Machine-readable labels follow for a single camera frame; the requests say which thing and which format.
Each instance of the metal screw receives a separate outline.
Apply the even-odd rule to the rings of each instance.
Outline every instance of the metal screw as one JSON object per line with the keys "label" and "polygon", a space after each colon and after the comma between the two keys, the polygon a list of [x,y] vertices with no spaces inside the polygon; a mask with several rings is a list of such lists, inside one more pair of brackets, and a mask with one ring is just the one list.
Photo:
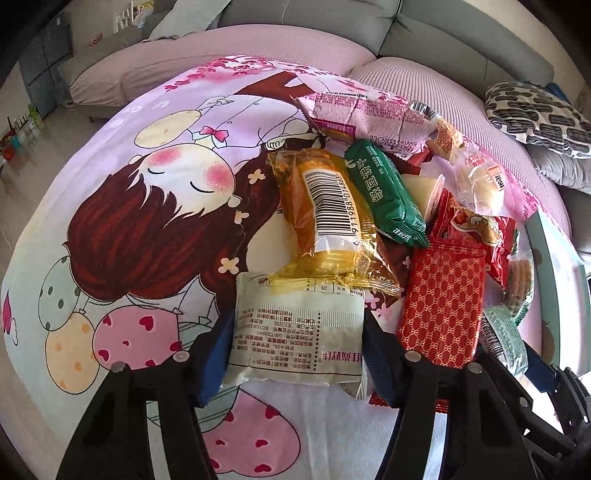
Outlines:
{"label": "metal screw", "polygon": [[179,363],[186,362],[187,360],[189,360],[190,356],[191,354],[189,352],[185,350],[180,350],[173,355],[173,360]]}
{"label": "metal screw", "polygon": [[476,362],[470,362],[468,364],[468,370],[473,374],[481,374],[482,373],[482,365]]}
{"label": "metal screw", "polygon": [[408,360],[409,362],[416,363],[420,361],[421,354],[416,352],[415,350],[409,350],[404,354],[404,358],[406,358],[406,360]]}
{"label": "metal screw", "polygon": [[117,361],[111,365],[111,371],[113,373],[120,374],[123,370],[125,370],[125,362]]}

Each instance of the barcode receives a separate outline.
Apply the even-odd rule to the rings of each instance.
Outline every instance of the barcode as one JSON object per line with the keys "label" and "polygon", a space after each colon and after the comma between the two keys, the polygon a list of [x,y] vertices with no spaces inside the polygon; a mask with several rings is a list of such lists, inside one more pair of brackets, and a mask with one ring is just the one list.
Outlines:
{"label": "barcode", "polygon": [[359,217],[342,175],[315,168],[305,171],[303,177],[314,204],[316,251],[355,250],[359,245]]}
{"label": "barcode", "polygon": [[435,115],[437,115],[437,112],[435,110],[433,110],[430,106],[428,106],[426,103],[412,102],[410,104],[409,108],[411,110],[415,110],[415,111],[417,111],[419,113],[422,113],[429,120],[433,120],[433,118],[435,117]]}
{"label": "barcode", "polygon": [[492,353],[494,356],[500,356],[504,354],[499,338],[485,316],[482,316],[482,321],[480,323],[480,334],[482,335],[484,346],[489,353]]}

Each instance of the white flower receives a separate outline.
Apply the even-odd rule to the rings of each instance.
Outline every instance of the white flower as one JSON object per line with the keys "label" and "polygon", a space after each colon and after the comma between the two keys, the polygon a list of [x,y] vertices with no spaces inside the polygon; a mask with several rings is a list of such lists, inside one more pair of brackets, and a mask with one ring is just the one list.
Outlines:
{"label": "white flower", "polygon": [[256,169],[253,173],[248,174],[248,183],[251,185],[255,184],[257,180],[265,180],[267,176],[264,173],[261,173],[261,169]]}
{"label": "white flower", "polygon": [[156,103],[156,105],[152,107],[152,110],[156,110],[157,108],[164,108],[168,106],[169,103],[170,100],[162,100],[161,102]]}
{"label": "white flower", "polygon": [[129,106],[125,110],[123,110],[123,113],[137,113],[141,109],[142,109],[141,105]]}
{"label": "white flower", "polygon": [[217,271],[220,273],[229,271],[232,275],[237,275],[240,272],[240,269],[237,267],[239,261],[240,259],[238,257],[234,257],[231,260],[229,258],[222,258],[220,262],[222,266]]}
{"label": "white flower", "polygon": [[230,199],[228,200],[228,206],[230,208],[236,208],[238,205],[240,205],[241,201],[242,201],[242,199],[240,197],[237,197],[236,195],[232,195],[230,197]]}
{"label": "white flower", "polygon": [[124,120],[122,118],[116,118],[115,120],[111,120],[109,122],[109,128],[117,128],[123,125]]}
{"label": "white flower", "polygon": [[365,291],[365,303],[369,303],[370,308],[374,309],[378,306],[379,298],[374,297],[370,290]]}
{"label": "white flower", "polygon": [[237,225],[242,224],[242,219],[248,218],[250,213],[242,213],[240,210],[236,210],[236,215],[234,215],[234,223]]}

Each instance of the pink bow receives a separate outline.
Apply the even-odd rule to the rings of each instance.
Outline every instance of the pink bow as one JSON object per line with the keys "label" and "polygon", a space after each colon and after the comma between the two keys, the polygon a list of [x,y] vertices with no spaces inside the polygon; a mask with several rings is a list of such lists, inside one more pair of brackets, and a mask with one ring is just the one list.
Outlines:
{"label": "pink bow", "polygon": [[228,130],[214,130],[212,127],[203,127],[199,132],[201,135],[213,135],[218,142],[223,142],[228,138]]}

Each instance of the sofa cushion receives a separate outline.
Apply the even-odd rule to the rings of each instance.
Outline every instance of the sofa cushion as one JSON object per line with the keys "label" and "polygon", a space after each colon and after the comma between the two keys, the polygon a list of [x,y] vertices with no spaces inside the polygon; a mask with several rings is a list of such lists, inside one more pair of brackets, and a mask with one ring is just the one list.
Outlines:
{"label": "sofa cushion", "polygon": [[591,195],[591,160],[571,158],[546,147],[526,145],[535,168],[554,183]]}
{"label": "sofa cushion", "polygon": [[168,12],[160,12],[157,14],[151,14],[146,17],[144,26],[142,27],[142,40],[147,40],[150,34],[158,26],[158,24],[168,15]]}
{"label": "sofa cushion", "polygon": [[569,213],[573,245],[581,259],[591,264],[591,222],[589,222],[591,195],[560,186],[558,191]]}
{"label": "sofa cushion", "polygon": [[154,0],[154,11],[152,14],[170,12],[177,0]]}
{"label": "sofa cushion", "polygon": [[357,67],[349,77],[433,107],[511,171],[544,205],[563,231],[570,234],[569,217],[554,183],[535,170],[519,142],[489,123],[484,103],[474,94],[430,68],[392,57]]}
{"label": "sofa cushion", "polygon": [[57,69],[61,78],[71,86],[76,79],[96,63],[107,58],[116,51],[123,50],[142,41],[142,29],[130,25],[119,30],[110,37],[103,38],[96,45],[86,47]]}
{"label": "sofa cushion", "polygon": [[374,54],[402,0],[232,0],[219,25],[278,24],[314,28],[348,38]]}
{"label": "sofa cushion", "polygon": [[458,39],[402,14],[396,16],[379,54],[430,67],[478,97],[483,97],[491,85],[513,80],[497,64]]}
{"label": "sofa cushion", "polygon": [[436,27],[495,62],[514,79],[546,85],[554,67],[507,27],[465,0],[409,0],[400,13]]}
{"label": "sofa cushion", "polygon": [[84,72],[70,93],[76,103],[122,106],[189,68],[233,54],[310,65],[338,75],[375,60],[366,48],[328,33],[286,25],[236,25],[116,52]]}
{"label": "sofa cushion", "polygon": [[178,0],[173,9],[154,28],[150,40],[179,38],[203,32],[222,13],[230,0]]}

